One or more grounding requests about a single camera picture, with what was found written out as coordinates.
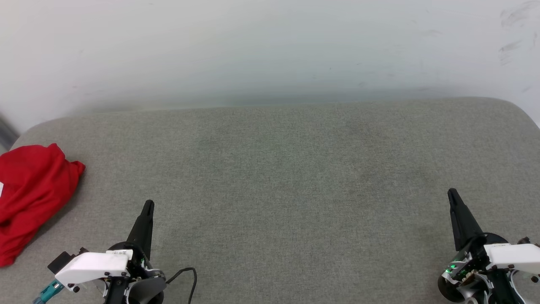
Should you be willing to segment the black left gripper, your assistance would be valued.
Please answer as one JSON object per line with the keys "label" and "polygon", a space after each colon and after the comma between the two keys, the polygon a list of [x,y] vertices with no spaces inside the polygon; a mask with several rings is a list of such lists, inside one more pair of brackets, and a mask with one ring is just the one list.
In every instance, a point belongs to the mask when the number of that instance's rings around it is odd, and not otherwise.
{"label": "black left gripper", "polygon": [[146,200],[130,231],[127,242],[109,250],[133,250],[128,262],[129,275],[105,280],[105,304],[162,304],[166,288],[163,271],[153,268],[151,258],[154,231],[154,201]]}

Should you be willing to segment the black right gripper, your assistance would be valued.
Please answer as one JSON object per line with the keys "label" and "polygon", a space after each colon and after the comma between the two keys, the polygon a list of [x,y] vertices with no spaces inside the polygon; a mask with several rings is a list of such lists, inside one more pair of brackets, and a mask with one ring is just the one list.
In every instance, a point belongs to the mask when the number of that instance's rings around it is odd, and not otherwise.
{"label": "black right gripper", "polygon": [[457,189],[448,189],[454,259],[438,278],[442,296],[454,303],[507,304],[509,279],[504,269],[486,269],[489,263],[485,244],[507,244],[495,233],[483,233]]}

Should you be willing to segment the red basketball jersey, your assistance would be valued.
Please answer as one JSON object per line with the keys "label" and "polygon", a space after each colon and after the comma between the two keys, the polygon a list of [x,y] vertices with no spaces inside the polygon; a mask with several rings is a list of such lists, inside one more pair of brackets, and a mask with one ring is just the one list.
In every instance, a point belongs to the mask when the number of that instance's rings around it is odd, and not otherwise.
{"label": "red basketball jersey", "polygon": [[12,265],[39,229],[72,198],[85,164],[57,144],[0,155],[0,268]]}

